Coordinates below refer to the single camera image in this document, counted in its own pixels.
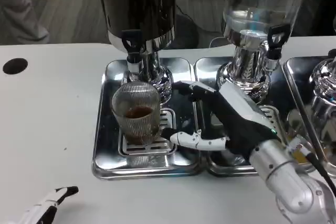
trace cable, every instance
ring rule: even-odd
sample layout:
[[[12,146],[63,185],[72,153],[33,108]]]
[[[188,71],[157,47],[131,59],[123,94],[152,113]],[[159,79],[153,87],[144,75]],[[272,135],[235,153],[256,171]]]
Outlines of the cable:
[[[302,144],[300,146],[300,152],[306,157],[306,159],[315,167],[315,169],[319,172],[319,174],[324,178],[325,182],[327,182],[334,196],[336,197],[336,187],[331,178],[329,177],[326,169],[324,169],[323,165],[316,158],[315,154],[304,147]]]
[[[213,38],[213,39],[210,41],[209,48],[211,48],[211,44],[212,44],[212,42],[214,42],[216,39],[224,39],[224,38],[225,38],[225,37],[223,37],[223,36]]]
[[[206,32],[206,33],[220,34],[219,31],[209,31],[209,30],[205,30],[204,28],[200,27],[200,26],[199,26],[199,25],[192,19],[192,17],[190,17],[187,13],[185,13],[185,12],[183,12],[183,11],[181,10],[181,8],[179,7],[179,5],[176,5],[176,7],[177,7],[177,9],[180,11],[180,13],[181,13],[182,15],[186,16],[188,19],[190,19],[190,21],[191,21],[192,23],[194,23],[195,26],[198,27],[198,29],[200,29],[200,30],[202,30],[202,31],[204,31],[204,32]]]
[[[184,16],[186,16],[188,19],[190,19],[190,21],[191,21],[192,23],[194,23],[194,25],[197,26],[200,30],[202,30],[202,31],[204,31],[204,32],[206,32],[206,33],[220,33],[220,32],[218,32],[218,31],[209,31],[209,30],[205,30],[205,29],[203,29],[203,28],[200,27],[198,24],[196,24],[196,22],[192,19],[192,17],[190,17],[187,13],[183,12],[183,11],[181,10],[181,8],[179,7],[178,4],[176,5],[176,7],[177,7],[177,9],[180,11],[180,13],[181,13],[182,15],[184,15]]]

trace black tap handle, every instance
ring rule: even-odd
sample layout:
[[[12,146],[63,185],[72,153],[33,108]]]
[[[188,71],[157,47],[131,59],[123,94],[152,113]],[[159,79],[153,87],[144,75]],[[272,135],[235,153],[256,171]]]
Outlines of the black tap handle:
[[[128,52],[127,61],[130,63],[140,62],[140,52],[145,45],[142,38],[142,31],[139,29],[123,30],[121,32],[121,41]]]
[[[270,49],[281,48],[290,36],[290,24],[284,24],[279,26],[272,26],[268,30],[267,41]],[[283,34],[280,41],[275,43],[273,40],[274,35]]]
[[[282,35],[279,42],[274,42],[274,35]],[[286,43],[289,36],[290,24],[270,27],[267,34],[269,50],[266,57],[270,60],[279,60],[281,58],[282,46]]]

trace brown liquid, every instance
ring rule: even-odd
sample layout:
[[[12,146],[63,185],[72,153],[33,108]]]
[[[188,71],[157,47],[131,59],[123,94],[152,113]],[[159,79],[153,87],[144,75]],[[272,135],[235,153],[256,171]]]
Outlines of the brown liquid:
[[[152,112],[153,110],[151,108],[137,106],[135,108],[130,108],[129,111],[127,111],[124,116],[126,118],[137,119],[137,118],[142,118],[144,116],[147,116]],[[134,135],[125,134],[125,137],[130,144],[144,145],[145,144],[144,141],[146,141],[150,137],[153,137],[158,132],[158,130],[159,128],[154,126],[152,128],[152,132],[150,135],[134,136]]]
[[[166,34],[175,22],[176,0],[101,0],[109,31],[121,38],[123,30],[140,29],[143,39]]]
[[[129,111],[126,112],[125,117],[132,119],[143,118],[144,116],[147,116],[150,113],[152,113],[152,111],[153,110],[151,108],[138,106],[135,108],[130,108]]]

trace black circle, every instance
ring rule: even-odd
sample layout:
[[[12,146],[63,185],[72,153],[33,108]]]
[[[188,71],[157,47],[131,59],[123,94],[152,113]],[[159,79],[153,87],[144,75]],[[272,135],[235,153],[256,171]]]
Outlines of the black circle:
[[[11,59],[4,64],[2,71],[6,74],[21,73],[28,66],[28,61],[24,58]]]

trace person's leg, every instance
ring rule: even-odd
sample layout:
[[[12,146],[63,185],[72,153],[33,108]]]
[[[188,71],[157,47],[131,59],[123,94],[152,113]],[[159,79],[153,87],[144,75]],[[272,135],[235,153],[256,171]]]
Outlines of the person's leg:
[[[31,0],[0,0],[13,36],[22,44],[49,42],[48,31],[39,24]]]

